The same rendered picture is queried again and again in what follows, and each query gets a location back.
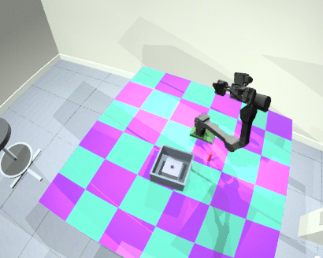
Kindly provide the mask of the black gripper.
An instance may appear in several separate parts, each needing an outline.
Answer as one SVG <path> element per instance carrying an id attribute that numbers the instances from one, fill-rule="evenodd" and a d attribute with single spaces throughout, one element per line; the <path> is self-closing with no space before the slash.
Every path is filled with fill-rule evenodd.
<path id="1" fill-rule="evenodd" d="M 257 91 L 254 88 L 250 87 L 241 87 L 233 85 L 229 86 L 227 82 L 218 80 L 216 83 L 213 83 L 213 88 L 215 89 L 214 93 L 220 96 L 225 96 L 226 92 L 230 92 L 229 98 L 241 101 L 248 105 L 253 105 L 256 98 Z M 229 88 L 229 89 L 227 89 Z"/>

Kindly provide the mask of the white square plate with hole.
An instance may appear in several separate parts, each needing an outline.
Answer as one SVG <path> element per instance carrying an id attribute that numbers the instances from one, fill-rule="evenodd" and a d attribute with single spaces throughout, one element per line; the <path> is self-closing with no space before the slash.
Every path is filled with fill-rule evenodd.
<path id="1" fill-rule="evenodd" d="M 165 165 L 161 171 L 161 175 L 168 178 L 177 179 L 182 166 L 183 162 L 167 158 Z"/>

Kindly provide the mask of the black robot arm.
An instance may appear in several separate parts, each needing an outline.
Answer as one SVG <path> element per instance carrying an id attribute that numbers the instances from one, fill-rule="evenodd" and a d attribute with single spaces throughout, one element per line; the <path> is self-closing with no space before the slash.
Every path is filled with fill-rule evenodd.
<path id="1" fill-rule="evenodd" d="M 253 82 L 253 78 L 247 73 L 234 73 L 234 83 L 233 85 L 246 87 Z M 272 101 L 270 96 L 263 94 L 256 94 L 253 105 L 245 105 L 240 111 L 240 119 L 242 120 L 241 134 L 240 138 L 232 135 L 227 135 L 222 129 L 220 129 L 216 124 L 210 121 L 210 115 L 207 113 L 202 113 L 195 117 L 195 132 L 194 134 L 203 137 L 206 129 L 209 130 L 213 135 L 224 142 L 225 148 L 229 152 L 234 152 L 237 149 L 243 148 L 249 145 L 251 126 L 258 110 L 263 112 L 268 112 L 270 107 L 270 102 Z"/>

